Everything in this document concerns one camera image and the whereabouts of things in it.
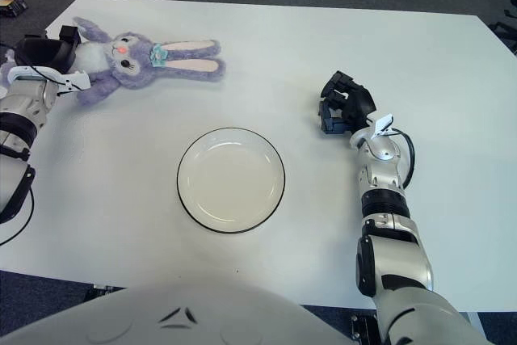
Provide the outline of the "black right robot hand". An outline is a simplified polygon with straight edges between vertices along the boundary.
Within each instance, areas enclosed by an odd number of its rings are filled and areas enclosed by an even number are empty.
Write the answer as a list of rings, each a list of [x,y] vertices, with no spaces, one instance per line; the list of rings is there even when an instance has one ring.
[[[376,110],[369,91],[341,71],[325,84],[320,98],[318,115],[326,134],[355,133],[366,128],[368,115]]]

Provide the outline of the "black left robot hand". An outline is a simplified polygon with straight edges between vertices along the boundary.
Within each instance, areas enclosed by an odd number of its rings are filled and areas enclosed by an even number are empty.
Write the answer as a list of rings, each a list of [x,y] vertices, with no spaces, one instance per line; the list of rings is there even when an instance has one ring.
[[[76,59],[76,49],[81,43],[77,27],[63,25],[58,39],[46,34],[26,34],[14,48],[17,65],[43,66],[67,74]]]

